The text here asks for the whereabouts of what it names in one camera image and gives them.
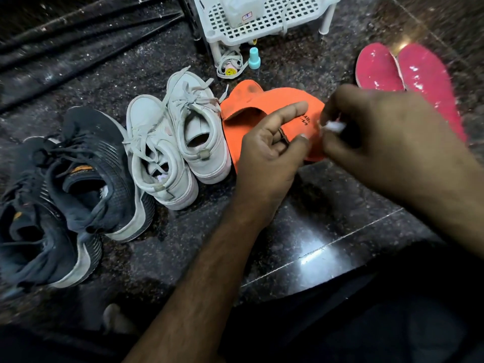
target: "rack leg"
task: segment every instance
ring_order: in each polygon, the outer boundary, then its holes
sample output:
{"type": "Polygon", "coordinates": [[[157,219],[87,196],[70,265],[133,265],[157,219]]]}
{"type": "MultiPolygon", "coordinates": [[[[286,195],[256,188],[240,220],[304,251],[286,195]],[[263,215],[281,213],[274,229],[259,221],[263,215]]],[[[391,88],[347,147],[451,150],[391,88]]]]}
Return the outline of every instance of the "rack leg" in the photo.
{"type": "Polygon", "coordinates": [[[218,42],[210,43],[210,49],[212,52],[212,56],[214,57],[215,66],[218,66],[220,60],[222,59],[222,52],[220,51],[220,46],[218,42]]]}
{"type": "Polygon", "coordinates": [[[322,35],[328,34],[330,31],[330,25],[331,25],[331,20],[332,16],[335,13],[336,9],[336,3],[331,4],[328,9],[326,10],[326,13],[324,15],[323,23],[321,24],[321,28],[319,28],[319,33],[322,35]]]}

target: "hand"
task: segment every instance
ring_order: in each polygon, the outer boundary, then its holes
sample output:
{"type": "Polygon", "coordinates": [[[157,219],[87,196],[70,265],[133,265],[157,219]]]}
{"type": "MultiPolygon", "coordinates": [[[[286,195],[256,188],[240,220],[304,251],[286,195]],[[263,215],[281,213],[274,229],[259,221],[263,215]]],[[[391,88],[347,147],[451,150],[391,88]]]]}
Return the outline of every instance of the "hand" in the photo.
{"type": "Polygon", "coordinates": [[[418,93],[342,85],[326,104],[320,124],[340,113],[359,126],[362,146],[352,149],[323,129],[324,152],[364,185],[401,205],[421,209],[437,197],[458,197],[481,176],[465,144],[418,93]]]}
{"type": "Polygon", "coordinates": [[[306,102],[281,108],[263,118],[242,140],[232,208],[236,216],[246,214],[248,222],[260,227],[258,231],[274,218],[310,150],[304,136],[297,136],[287,146],[279,131],[307,108],[306,102]]]}

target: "granite floor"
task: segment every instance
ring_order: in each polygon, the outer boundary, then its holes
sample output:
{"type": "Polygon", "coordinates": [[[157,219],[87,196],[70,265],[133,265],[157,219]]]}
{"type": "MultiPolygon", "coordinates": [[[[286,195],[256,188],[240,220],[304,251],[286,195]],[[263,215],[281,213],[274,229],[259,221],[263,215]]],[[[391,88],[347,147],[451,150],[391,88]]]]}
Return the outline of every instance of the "granite floor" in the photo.
{"type": "MultiPolygon", "coordinates": [[[[144,15],[176,8],[170,1],[150,7],[144,15]]],[[[254,79],[265,90],[291,86],[325,101],[339,84],[354,81],[356,57],[368,43],[382,42],[397,53],[405,44],[419,42],[447,65],[469,146],[484,164],[483,12],[483,0],[341,0],[328,35],[319,36],[317,25],[312,24],[290,30],[285,38],[261,39],[261,69],[246,71],[229,85],[233,88],[242,79],[254,79]]],[[[3,73],[2,103],[150,28],[98,39],[3,73]]],[[[215,77],[209,57],[197,51],[188,25],[180,23],[3,114],[0,187],[8,181],[12,149],[28,136],[58,132],[62,114],[70,106],[90,105],[124,123],[132,98],[143,93],[163,97],[167,78],[188,65],[205,79],[215,77]]],[[[226,83],[215,81],[214,94],[221,95],[226,83]]],[[[131,316],[146,323],[216,226],[235,180],[232,172],[222,183],[200,185],[197,201],[186,210],[159,207],[151,228],[129,244],[106,240],[100,266],[80,286],[40,288],[0,302],[0,323],[99,329],[102,311],[111,301],[126,306],[131,316]]],[[[423,239],[439,241],[404,209],[364,188],[330,161],[307,165],[299,171],[274,221],[260,234],[247,263],[238,303],[260,303],[308,289],[423,239]]]]}

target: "person's left hand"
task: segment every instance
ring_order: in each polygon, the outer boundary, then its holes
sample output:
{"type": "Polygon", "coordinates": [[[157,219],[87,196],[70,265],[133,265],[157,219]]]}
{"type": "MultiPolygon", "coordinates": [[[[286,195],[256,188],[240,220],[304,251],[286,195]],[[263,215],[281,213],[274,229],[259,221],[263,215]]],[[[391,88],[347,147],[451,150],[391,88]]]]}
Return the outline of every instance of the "person's left hand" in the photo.
{"type": "Polygon", "coordinates": [[[238,216],[258,225],[259,230],[274,218],[311,149],[309,140],[302,135],[287,146],[279,129],[307,109],[307,102],[281,108],[264,117],[242,140],[232,205],[238,216]]]}

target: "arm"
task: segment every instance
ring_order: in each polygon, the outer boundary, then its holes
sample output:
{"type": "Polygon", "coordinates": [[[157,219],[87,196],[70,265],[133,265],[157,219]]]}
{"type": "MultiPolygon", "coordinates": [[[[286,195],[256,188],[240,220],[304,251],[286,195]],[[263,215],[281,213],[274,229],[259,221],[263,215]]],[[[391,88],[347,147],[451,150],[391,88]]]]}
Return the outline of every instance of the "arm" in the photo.
{"type": "Polygon", "coordinates": [[[352,149],[323,130],[326,154],[364,185],[484,258],[484,169],[420,94],[342,85],[321,124],[343,117],[361,131],[352,149]]]}
{"type": "Polygon", "coordinates": [[[284,107],[245,135],[235,193],[220,225],[124,363],[220,360],[217,349],[252,245],[309,150],[304,137],[287,147],[279,128],[306,110],[306,102],[284,107]]]}

